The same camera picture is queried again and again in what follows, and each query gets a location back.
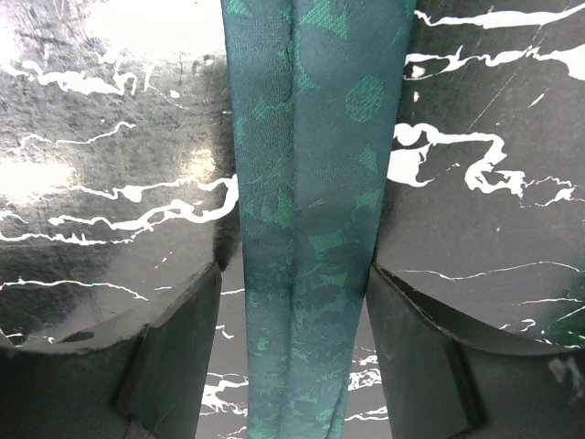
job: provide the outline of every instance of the white marble vein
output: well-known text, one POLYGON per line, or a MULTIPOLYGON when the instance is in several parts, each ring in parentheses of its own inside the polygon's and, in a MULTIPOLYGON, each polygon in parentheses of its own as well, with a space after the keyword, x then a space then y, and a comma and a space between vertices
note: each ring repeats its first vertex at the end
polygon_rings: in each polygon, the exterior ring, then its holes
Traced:
POLYGON ((244 436, 235 436, 234 434, 244 434, 244 432, 248 430, 248 427, 244 425, 243 427, 239 428, 235 432, 229 433, 227 436, 219 435, 218 437, 221 439, 242 439, 244 436))
POLYGON ((553 176, 542 178, 540 180, 532 180, 532 181, 526 183, 526 187, 542 185, 543 183, 547 183, 548 181, 552 181, 553 183, 556 183, 557 186, 576 187, 575 185, 573 185, 570 182, 570 180, 561 180, 560 178, 553 177, 553 176))
POLYGON ((75 285, 79 285, 79 286, 86 286, 89 288, 94 287, 94 286, 107 286, 110 288, 114 288, 116 290, 123 290, 126 293, 132 294, 134 296, 134 299, 148 301, 148 299, 146 297, 144 297, 143 295, 138 294, 135 291, 133 291, 130 288, 127 288, 125 286, 110 284, 107 282, 97 282, 97 283, 93 283, 93 284, 86 284, 84 282, 73 281, 70 279, 66 279, 66 280, 62 280, 62 281, 55 281, 55 282, 41 282, 41 281, 32 281, 32 280, 25 281, 22 278, 19 278, 18 281, 16 281, 16 282, 4 282, 3 284, 0 284, 0 291, 2 291, 3 289, 5 289, 7 287, 14 286, 14 285, 55 286, 55 285, 61 285, 61 284, 75 284, 75 285))
POLYGON ((518 332, 527 332, 528 329, 530 329, 531 327, 535 327, 537 325, 537 322, 531 318, 522 320, 520 323, 526 323, 526 327, 520 329, 518 332))
POLYGON ((502 27, 525 27, 525 26, 545 26, 560 21, 564 18, 577 14, 585 9, 585 3, 566 9, 561 12, 520 12, 520 11, 496 11, 493 12, 493 6, 487 14, 479 16, 444 16, 434 23, 431 17, 421 11, 415 11, 417 18, 424 21, 429 27, 435 26, 460 26, 474 25, 484 29, 495 29, 502 27))
POLYGON ((239 416, 246 416, 248 409, 245 403, 234 403, 223 401, 219 394, 227 389, 238 389, 241 387, 248 386, 248 378, 241 376, 237 373, 218 374, 209 372, 207 374, 210 377, 219 379, 217 385, 211 385, 208 382, 203 390, 202 406, 209 409, 207 412, 201 412, 203 416, 207 416, 214 413, 233 413, 239 416))
POLYGON ((151 87, 150 79, 153 76, 153 71, 154 71, 154 65, 147 64, 147 63, 143 62, 143 72, 144 72, 143 92, 147 91, 151 87))
MULTIPOLYGON (((137 186, 126 186, 123 189, 114 189, 113 194, 117 198, 117 194, 123 194, 128 199, 134 202, 139 202, 142 199, 143 191, 153 188, 153 187, 179 187, 181 184, 185 184, 187 181, 196 181, 192 178, 179 178, 173 183, 158 183, 151 186, 144 186, 144 187, 137 187, 137 186)), ((67 242, 72 244, 78 245, 97 245, 97 244, 106 244, 106 243, 113 243, 113 244, 123 244, 133 242, 136 236, 144 231, 152 231, 154 226, 162 224, 168 220, 187 220, 192 223, 202 224, 214 220, 218 220, 220 218, 225 217, 228 215, 236 206, 238 202, 238 179, 237 176, 233 176, 232 178, 219 178, 211 183, 199 183, 197 182, 197 187, 205 191, 212 191, 217 188, 219 185, 225 185, 228 188, 228 193, 226 194, 226 198, 224 203, 221 207, 212 210, 203 210, 200 215, 194 213, 196 206, 193 204, 189 204, 181 199, 173 199, 169 204, 150 209, 145 212, 142 216, 138 219, 130 219, 126 221, 110 221, 105 217, 93 217, 90 219, 84 218, 77 218, 72 217, 70 215, 59 215, 58 217, 53 217, 48 219, 48 222, 53 226, 58 226, 64 224, 66 222, 75 222, 75 223, 82 223, 88 225, 95 225, 97 223, 104 223, 106 224, 111 230, 125 230, 125 231, 133 231, 133 234, 128 239, 118 240, 118 241, 104 241, 104 240, 91 240, 85 237, 85 234, 81 234, 81 238, 78 238, 75 233, 71 235, 69 238, 65 238, 63 234, 59 233, 55 236, 49 236, 44 233, 25 233, 20 236, 15 237, 7 237, 5 236, 2 231, 0 231, 0 241, 26 241, 33 238, 40 238, 46 239, 50 241, 61 241, 67 242), (158 221, 152 221, 151 218, 158 213, 163 213, 163 218, 158 221)), ((86 192, 91 193, 92 195, 99 195, 106 198, 112 198, 114 195, 109 194, 107 192, 99 192, 99 191, 89 191, 85 188, 86 192)))
POLYGON ((567 66, 568 74, 576 80, 585 80, 585 44, 567 50, 554 50, 548 54, 541 55, 539 47, 529 46, 524 50, 505 50, 496 55, 483 54, 472 55, 462 58, 463 46, 459 46, 452 55, 435 55, 423 53, 410 53, 407 55, 404 65, 421 64, 430 60, 446 60, 448 65, 435 73, 428 73, 421 76, 405 76, 405 80, 426 80, 443 73, 450 73, 459 70, 471 61, 481 61, 486 67, 497 67, 503 64, 518 61, 520 59, 534 59, 536 61, 555 60, 567 66))
POLYGON ((24 334, 22 334, 21 332, 15 332, 14 334, 4 334, 4 332, 2 332, 2 334, 6 337, 6 338, 12 338, 12 337, 24 337, 24 334))
POLYGON ((558 203, 559 201, 563 201, 563 200, 564 201, 585 202, 585 200, 583 200, 583 199, 573 197, 573 192, 575 191, 575 189, 576 189, 575 187, 563 188, 559 192, 557 192, 557 195, 555 195, 555 197, 553 199, 550 199, 546 203, 533 203, 531 206, 537 206, 540 208, 547 208, 551 204, 558 203))
POLYGON ((378 355, 368 355, 364 359, 353 360, 355 363, 358 363, 360 366, 367 366, 368 364, 378 364, 378 355))
POLYGON ((226 332, 226 326, 225 325, 218 325, 218 326, 216 326, 216 330, 221 330, 221 335, 223 337, 227 338, 228 340, 230 340, 230 339, 232 339, 232 338, 235 337, 235 336, 232 336, 232 335, 230 335, 230 334, 228 334, 226 332))
POLYGON ((443 273, 439 273, 439 272, 434 272, 433 270, 397 270, 396 273, 427 273, 427 274, 434 274, 434 275, 439 276, 442 279, 445 279, 447 281, 455 282, 455 281, 466 281, 468 279, 474 279, 476 277, 487 276, 488 274, 491 274, 491 273, 511 272, 511 271, 514 271, 514 270, 520 270, 520 269, 527 268, 527 267, 534 267, 534 266, 537 266, 537 265, 554 265, 554 266, 557 266, 557 267, 566 268, 566 269, 571 270, 571 271, 576 272, 576 273, 584 273, 583 270, 580 270, 577 267, 573 267, 573 266, 567 265, 565 263, 554 262, 554 261, 538 261, 538 262, 523 263, 521 265, 515 265, 513 267, 496 268, 494 270, 489 270, 487 272, 479 272, 479 273, 470 274, 470 275, 467 275, 467 276, 458 276, 458 277, 451 277, 451 276, 448 276, 447 274, 443 274, 443 273))
POLYGON ((424 187, 432 180, 420 182, 417 180, 417 176, 420 171, 420 165, 427 160, 427 154, 431 146, 481 142, 487 143, 488 149, 482 159, 467 168, 465 172, 467 187, 470 190, 479 189, 485 194, 507 189, 512 195, 522 198, 526 176, 523 171, 494 171, 495 166, 499 165, 507 157, 507 154, 504 153, 504 139, 499 135, 486 133, 444 134, 438 128, 427 123, 417 123, 414 126, 407 123, 398 123, 394 130, 394 138, 404 146, 414 145, 423 134, 426 134, 427 137, 428 143, 426 145, 416 149, 399 149, 392 152, 388 166, 388 179, 413 187, 424 187), (495 184, 488 182, 484 176, 484 173, 492 172, 502 177, 495 184))
POLYGON ((579 299, 572 299, 570 297, 557 297, 557 298, 547 298, 547 299, 538 299, 538 300, 526 300, 524 302, 520 302, 516 305, 530 305, 530 304, 545 304, 548 302, 575 302, 575 303, 582 303, 582 300, 579 299))
POLYGON ((368 410, 367 412, 353 414, 346 418, 346 421, 387 421, 388 408, 384 405, 379 409, 368 410))
POLYGON ((244 288, 240 288, 239 290, 222 291, 221 295, 238 294, 238 293, 243 293, 243 292, 244 292, 244 288))
POLYGON ((63 91, 74 91, 84 95, 92 93, 117 94, 123 96, 126 93, 126 83, 130 82, 132 87, 130 93, 136 93, 138 77, 131 72, 120 74, 117 70, 112 74, 113 84, 109 84, 102 78, 87 76, 87 71, 49 71, 44 72, 33 60, 25 60, 20 64, 20 69, 13 67, 11 62, 0 64, 9 75, 18 77, 25 76, 28 80, 37 80, 40 85, 56 83, 63 91))
POLYGON ((561 321, 564 320, 566 318, 569 318, 571 316, 575 316, 576 314, 580 313, 581 311, 585 311, 585 306, 582 306, 581 308, 575 309, 574 311, 571 311, 568 314, 565 314, 563 317, 559 318, 557 321, 561 321))
POLYGON ((545 97, 545 93, 541 93, 535 100, 532 101, 532 103, 530 105, 528 105, 528 108, 534 107, 537 103, 542 101, 542 98, 544 98, 544 97, 545 97))
POLYGON ((356 391, 364 387, 374 387, 382 383, 379 369, 364 369, 359 372, 351 372, 349 376, 350 391, 356 391))
POLYGON ((108 131, 106 133, 95 135, 87 140, 58 139, 56 141, 52 141, 52 140, 47 139, 45 137, 42 137, 38 134, 29 134, 29 135, 26 135, 25 137, 23 137, 22 139, 20 139, 18 148, 12 148, 12 149, 14 151, 27 149, 27 143, 33 139, 37 140, 39 142, 43 142, 46 144, 54 144, 54 145, 67 145, 67 144, 69 144, 69 145, 90 145, 97 140, 103 139, 104 137, 111 137, 111 136, 117 134, 122 127, 126 127, 126 128, 131 130, 135 126, 136 125, 134 123, 128 123, 126 121, 121 121, 121 122, 118 122, 110 131, 108 131))

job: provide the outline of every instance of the green fabric strap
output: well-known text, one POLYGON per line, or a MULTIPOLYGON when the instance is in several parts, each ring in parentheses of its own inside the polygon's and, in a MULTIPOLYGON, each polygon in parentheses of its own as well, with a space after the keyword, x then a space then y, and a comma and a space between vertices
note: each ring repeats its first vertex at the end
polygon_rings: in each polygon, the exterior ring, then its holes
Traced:
POLYGON ((222 0, 250 439, 342 435, 413 0, 222 0))

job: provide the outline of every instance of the fabric strap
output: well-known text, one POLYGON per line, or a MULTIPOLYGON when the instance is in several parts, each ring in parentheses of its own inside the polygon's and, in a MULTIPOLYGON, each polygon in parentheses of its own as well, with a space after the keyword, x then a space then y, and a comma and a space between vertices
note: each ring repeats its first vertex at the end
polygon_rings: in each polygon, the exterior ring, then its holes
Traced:
POLYGON ((222 0, 250 439, 342 435, 413 0, 222 0))

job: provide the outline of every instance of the teal patterned fabric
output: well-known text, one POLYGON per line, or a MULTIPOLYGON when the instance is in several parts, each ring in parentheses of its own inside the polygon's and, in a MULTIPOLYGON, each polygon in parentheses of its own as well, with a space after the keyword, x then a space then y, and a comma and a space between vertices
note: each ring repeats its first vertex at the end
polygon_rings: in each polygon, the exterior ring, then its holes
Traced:
POLYGON ((412 0, 222 0, 250 439, 342 435, 412 0))

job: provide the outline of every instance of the black marbled surface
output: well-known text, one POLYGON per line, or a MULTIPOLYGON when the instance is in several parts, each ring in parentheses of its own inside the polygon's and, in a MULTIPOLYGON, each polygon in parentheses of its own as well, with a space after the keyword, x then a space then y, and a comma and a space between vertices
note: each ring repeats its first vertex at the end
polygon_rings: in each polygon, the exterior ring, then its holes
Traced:
MULTIPOLYGON (((573 345, 585 338, 584 27, 582 1, 419 2, 378 249, 449 305, 573 345), (549 334, 559 320, 570 328, 549 334)), ((197 437, 245 437, 219 2, 4 1, 0 118, 3 332, 54 342, 215 253, 229 264, 197 437)), ((389 437, 366 314, 350 388, 346 437, 389 437)))
POLYGON ((505 330, 585 346, 585 4, 420 1, 378 261, 505 330))
MULTIPOLYGON (((52 343, 228 262, 201 438, 246 434, 226 68, 219 1, 0 4, 0 328, 52 343)), ((361 329, 346 435, 384 437, 361 329)))

